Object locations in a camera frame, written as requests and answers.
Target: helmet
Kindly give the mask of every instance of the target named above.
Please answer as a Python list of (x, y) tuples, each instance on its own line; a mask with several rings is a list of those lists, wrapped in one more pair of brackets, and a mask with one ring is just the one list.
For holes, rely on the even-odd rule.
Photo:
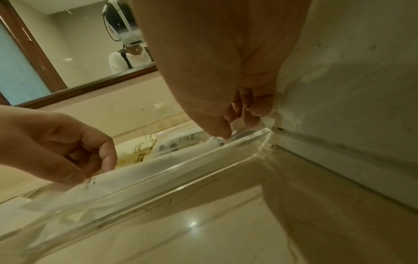
[(144, 43), (142, 32), (136, 25), (131, 8), (127, 4), (119, 0), (109, 0), (101, 15), (108, 33), (110, 29), (118, 38), (117, 40), (112, 38), (114, 41), (121, 41), (126, 47)]

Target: acrylic tray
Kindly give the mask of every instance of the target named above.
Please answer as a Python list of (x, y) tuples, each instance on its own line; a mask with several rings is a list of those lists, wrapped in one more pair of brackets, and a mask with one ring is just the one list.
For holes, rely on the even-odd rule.
[[(24, 228), (0, 236), (0, 263), (36, 263), (53, 252), (82, 241), (105, 226), (117, 224), (140, 207), (197, 183), (229, 167), (257, 156), (269, 140), (271, 130), (263, 128), (236, 138), (212, 151), (142, 177), (125, 188), (101, 198), (45, 213)], [(121, 169), (135, 174), (141, 164)], [(91, 215), (74, 221), (79, 214)], [(65, 223), (60, 232), (44, 236), (51, 225)]]

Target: black cable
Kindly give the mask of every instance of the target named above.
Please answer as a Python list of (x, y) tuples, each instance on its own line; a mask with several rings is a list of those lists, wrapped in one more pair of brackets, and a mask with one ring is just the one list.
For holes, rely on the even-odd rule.
[(106, 28), (106, 31), (107, 31), (107, 32), (108, 32), (108, 34), (109, 34), (109, 37), (110, 37), (113, 41), (116, 41), (116, 42), (121, 41), (121, 40), (115, 40), (115, 39), (112, 37), (112, 35), (110, 34), (109, 29), (108, 29), (108, 26), (106, 25), (106, 18), (105, 18), (105, 17), (103, 17), (103, 23), (104, 23), (104, 27)]

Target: person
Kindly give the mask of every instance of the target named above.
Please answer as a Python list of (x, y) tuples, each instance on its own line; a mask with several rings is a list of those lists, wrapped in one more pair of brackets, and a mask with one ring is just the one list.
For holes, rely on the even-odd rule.
[[(229, 138), (273, 107), (279, 69), (310, 0), (131, 1), (153, 58), (184, 111)], [(63, 114), (0, 107), (0, 164), (68, 184), (117, 162), (111, 138)]]
[(133, 68), (146, 67), (152, 64), (148, 48), (141, 45), (124, 47), (109, 55), (109, 66), (113, 74), (118, 74)]
[(113, 39), (110, 33), (109, 36), (123, 43), (123, 49), (109, 55), (113, 74), (152, 64), (148, 48), (141, 46), (145, 44), (144, 38), (129, 5), (120, 0), (109, 0), (104, 5), (102, 16), (106, 30), (117, 39)]

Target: marble countertop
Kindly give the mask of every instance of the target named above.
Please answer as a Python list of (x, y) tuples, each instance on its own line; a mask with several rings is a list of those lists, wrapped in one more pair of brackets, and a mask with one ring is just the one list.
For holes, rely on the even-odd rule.
[(417, 223), (416, 211), (271, 148), (36, 263), (417, 263)]

